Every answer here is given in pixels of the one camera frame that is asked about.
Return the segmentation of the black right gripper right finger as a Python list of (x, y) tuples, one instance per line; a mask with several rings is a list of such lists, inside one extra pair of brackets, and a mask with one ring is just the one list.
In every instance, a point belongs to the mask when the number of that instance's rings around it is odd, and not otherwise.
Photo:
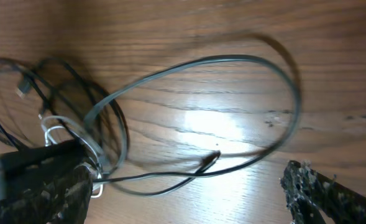
[(289, 161), (280, 184), (293, 223), (366, 223), (366, 197), (316, 172), (306, 163)]

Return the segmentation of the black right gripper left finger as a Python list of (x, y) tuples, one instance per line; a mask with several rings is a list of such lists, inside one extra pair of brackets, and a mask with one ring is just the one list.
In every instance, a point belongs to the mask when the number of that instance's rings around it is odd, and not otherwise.
[(84, 223), (92, 187), (77, 140), (0, 154), (0, 223)]

